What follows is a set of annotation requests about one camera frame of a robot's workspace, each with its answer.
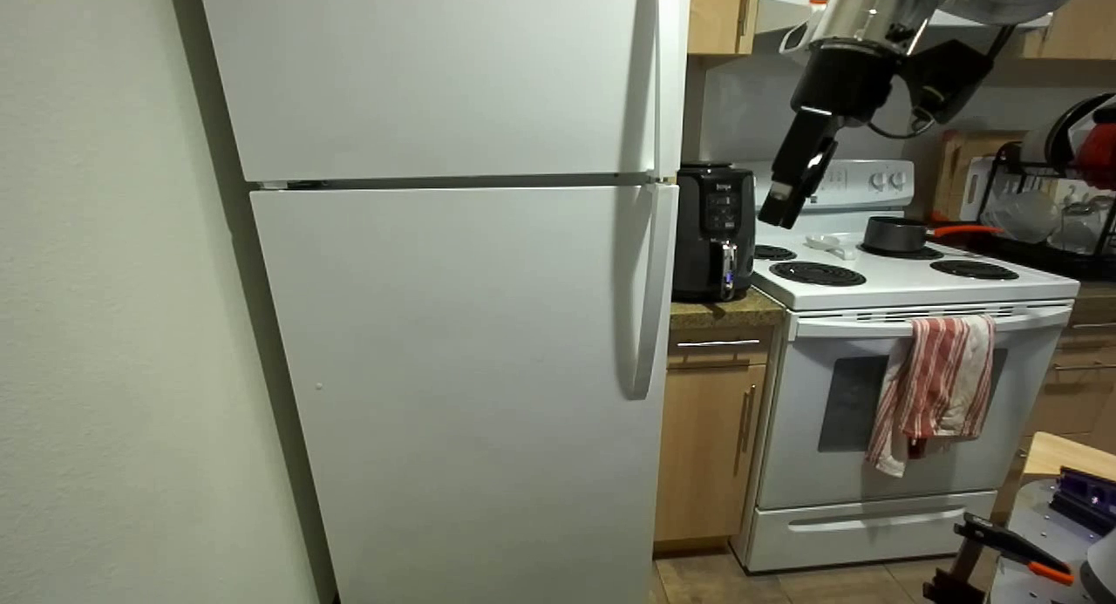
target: refrigerator door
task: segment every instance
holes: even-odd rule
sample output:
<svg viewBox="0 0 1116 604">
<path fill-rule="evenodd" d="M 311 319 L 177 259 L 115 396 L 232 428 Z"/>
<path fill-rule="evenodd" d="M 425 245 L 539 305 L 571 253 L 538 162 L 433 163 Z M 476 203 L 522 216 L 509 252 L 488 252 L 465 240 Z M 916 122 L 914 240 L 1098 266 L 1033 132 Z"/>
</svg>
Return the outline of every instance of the refrigerator door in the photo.
<svg viewBox="0 0 1116 604">
<path fill-rule="evenodd" d="M 204 4 L 249 181 L 645 172 L 656 73 L 681 131 L 689 0 Z"/>
<path fill-rule="evenodd" d="M 252 193 L 343 602 L 646 602 L 676 202 Z"/>
</svg>

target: dish towel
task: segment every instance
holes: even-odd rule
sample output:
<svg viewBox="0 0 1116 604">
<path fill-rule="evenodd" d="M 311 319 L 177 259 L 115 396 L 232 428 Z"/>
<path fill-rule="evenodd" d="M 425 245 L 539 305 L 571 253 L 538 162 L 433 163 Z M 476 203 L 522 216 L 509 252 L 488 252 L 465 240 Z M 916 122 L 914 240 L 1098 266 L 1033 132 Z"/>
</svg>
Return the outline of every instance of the dish towel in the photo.
<svg viewBox="0 0 1116 604">
<path fill-rule="evenodd" d="M 915 318 L 911 325 L 910 345 L 895 345 L 887 358 L 865 457 L 895 478 L 907 460 L 925 454 L 929 439 L 980 437 L 991 396 L 990 317 Z M 949 442 L 935 447 L 947 449 Z"/>
</svg>

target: wall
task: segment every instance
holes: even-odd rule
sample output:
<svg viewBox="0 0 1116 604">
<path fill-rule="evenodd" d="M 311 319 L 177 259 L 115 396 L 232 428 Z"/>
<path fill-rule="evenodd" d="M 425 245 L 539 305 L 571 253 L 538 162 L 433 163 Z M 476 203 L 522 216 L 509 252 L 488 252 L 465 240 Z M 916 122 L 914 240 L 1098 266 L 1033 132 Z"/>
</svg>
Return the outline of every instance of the wall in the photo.
<svg viewBox="0 0 1116 604">
<path fill-rule="evenodd" d="M 199 13 L 0 0 L 0 602 L 331 595 Z"/>
<path fill-rule="evenodd" d="M 708 69 L 701 122 L 702 159 L 775 156 L 793 116 L 790 97 L 802 71 L 798 64 L 777 55 L 780 38 L 781 35 L 762 35 L 757 38 L 757 55 Z M 964 41 L 972 41 L 972 37 L 965 36 Z M 1110 63 L 1001 59 L 997 70 L 947 128 L 1030 130 L 1052 121 L 1076 100 L 1104 92 L 1116 78 L 1116 68 Z M 906 86 L 896 79 L 875 122 L 887 131 L 903 132 L 910 108 Z M 887 140 L 868 127 L 841 130 L 837 136 L 837 156 L 914 160 L 918 179 L 933 179 L 944 128 L 935 127 L 910 141 Z"/>
</svg>

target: oven door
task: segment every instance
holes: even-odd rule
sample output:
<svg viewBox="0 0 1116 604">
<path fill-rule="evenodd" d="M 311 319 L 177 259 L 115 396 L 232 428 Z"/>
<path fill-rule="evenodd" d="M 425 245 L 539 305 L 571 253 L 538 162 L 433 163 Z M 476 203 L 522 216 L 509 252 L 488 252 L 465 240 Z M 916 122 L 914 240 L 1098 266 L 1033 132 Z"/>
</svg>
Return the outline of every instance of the oven door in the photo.
<svg viewBox="0 0 1116 604">
<path fill-rule="evenodd" d="M 991 408 L 981 435 L 910 461 L 903 478 L 876 471 L 864 454 L 887 357 L 910 338 L 908 319 L 882 322 L 866 313 L 793 315 L 775 391 L 759 508 L 999 487 L 1071 307 L 1068 301 L 968 313 L 955 306 L 904 311 L 911 317 L 991 311 L 997 333 Z"/>
</svg>

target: tile floor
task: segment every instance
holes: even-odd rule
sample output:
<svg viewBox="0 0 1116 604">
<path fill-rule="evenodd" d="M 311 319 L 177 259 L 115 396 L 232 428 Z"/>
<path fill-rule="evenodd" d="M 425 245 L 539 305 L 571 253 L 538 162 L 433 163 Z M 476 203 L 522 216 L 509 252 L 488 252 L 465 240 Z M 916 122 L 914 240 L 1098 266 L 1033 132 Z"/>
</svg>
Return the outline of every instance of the tile floor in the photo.
<svg viewBox="0 0 1116 604">
<path fill-rule="evenodd" d="M 951 558 L 749 576 L 730 553 L 655 560 L 650 604 L 912 604 Z M 988 589 L 995 557 L 981 556 L 972 584 Z"/>
</svg>

